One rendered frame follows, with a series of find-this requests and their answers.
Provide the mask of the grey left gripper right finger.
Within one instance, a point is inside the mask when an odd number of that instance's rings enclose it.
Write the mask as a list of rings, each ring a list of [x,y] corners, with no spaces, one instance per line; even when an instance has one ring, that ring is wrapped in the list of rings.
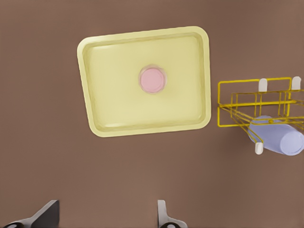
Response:
[[[167,214],[167,207],[165,200],[159,199],[157,201],[158,211],[158,228],[187,228],[184,221],[171,218]]]

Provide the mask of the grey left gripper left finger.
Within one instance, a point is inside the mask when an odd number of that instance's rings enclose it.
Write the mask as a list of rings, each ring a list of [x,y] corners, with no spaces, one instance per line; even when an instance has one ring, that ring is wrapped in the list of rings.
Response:
[[[3,228],[59,228],[59,200],[53,199],[33,216],[13,221]]]

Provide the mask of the pale yellow rectangular tray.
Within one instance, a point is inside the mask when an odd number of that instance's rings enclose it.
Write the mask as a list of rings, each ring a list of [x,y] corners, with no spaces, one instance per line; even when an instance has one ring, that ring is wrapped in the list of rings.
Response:
[[[89,127],[99,137],[195,130],[211,119],[209,37],[200,27],[88,37],[77,59]],[[167,73],[157,94],[138,84],[150,64]]]

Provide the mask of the pink cup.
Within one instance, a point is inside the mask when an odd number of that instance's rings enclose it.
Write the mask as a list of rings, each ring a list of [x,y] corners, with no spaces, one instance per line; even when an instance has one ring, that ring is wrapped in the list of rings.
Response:
[[[167,73],[159,65],[146,65],[138,75],[140,88],[148,94],[157,94],[167,85]]]

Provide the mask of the lavender cup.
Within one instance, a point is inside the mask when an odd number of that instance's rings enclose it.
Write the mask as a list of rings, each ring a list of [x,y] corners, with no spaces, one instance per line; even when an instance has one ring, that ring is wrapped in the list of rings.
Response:
[[[294,156],[304,150],[304,134],[270,116],[263,115],[253,120],[249,125],[248,133],[251,141],[257,144],[257,154],[261,154],[263,149],[267,149],[283,155]]]

